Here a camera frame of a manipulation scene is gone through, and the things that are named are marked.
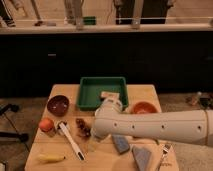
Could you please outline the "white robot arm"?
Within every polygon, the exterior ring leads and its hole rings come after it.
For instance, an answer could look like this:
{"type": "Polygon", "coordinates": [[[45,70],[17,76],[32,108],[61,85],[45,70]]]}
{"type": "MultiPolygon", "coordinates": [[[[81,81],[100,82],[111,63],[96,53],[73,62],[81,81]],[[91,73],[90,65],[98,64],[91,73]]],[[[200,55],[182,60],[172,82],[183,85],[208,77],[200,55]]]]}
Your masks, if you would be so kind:
{"type": "Polygon", "coordinates": [[[91,136],[110,134],[213,147],[213,110],[123,114],[120,100],[106,98],[95,112],[91,136]]]}

